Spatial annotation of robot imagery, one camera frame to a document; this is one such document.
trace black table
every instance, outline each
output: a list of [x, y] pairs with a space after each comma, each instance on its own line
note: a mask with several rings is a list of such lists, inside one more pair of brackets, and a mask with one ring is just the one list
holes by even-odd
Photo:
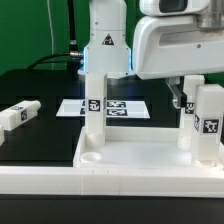
[[[72, 166], [83, 118], [56, 118], [63, 99], [84, 99], [84, 83], [65, 71], [14, 70], [0, 77], [0, 110], [39, 100], [38, 117], [5, 132], [0, 165]], [[107, 125], [178, 127], [179, 111], [164, 80], [108, 86], [108, 99], [144, 100], [151, 119]], [[0, 195], [0, 223], [223, 223], [224, 200], [203, 198]]]

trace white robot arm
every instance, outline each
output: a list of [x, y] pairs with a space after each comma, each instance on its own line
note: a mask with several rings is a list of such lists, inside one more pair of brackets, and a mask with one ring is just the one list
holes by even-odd
[[133, 66], [139, 77], [224, 71], [223, 0], [141, 0], [140, 5], [149, 16], [138, 23], [134, 36]]

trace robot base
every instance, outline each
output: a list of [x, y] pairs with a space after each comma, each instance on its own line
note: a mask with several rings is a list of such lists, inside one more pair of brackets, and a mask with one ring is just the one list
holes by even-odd
[[[82, 67], [78, 71], [78, 79], [81, 81], [85, 81], [86, 75], [88, 73], [84, 71]], [[129, 71], [128, 73], [125, 72], [107, 72], [107, 84], [108, 85], [118, 85], [127, 83], [127, 81], [132, 81], [139, 79], [138, 76], [135, 74], [134, 71]]]
[[84, 127], [74, 167], [0, 167], [0, 193], [224, 198], [223, 145], [216, 167], [197, 167], [178, 132], [107, 127], [105, 146], [89, 149]]

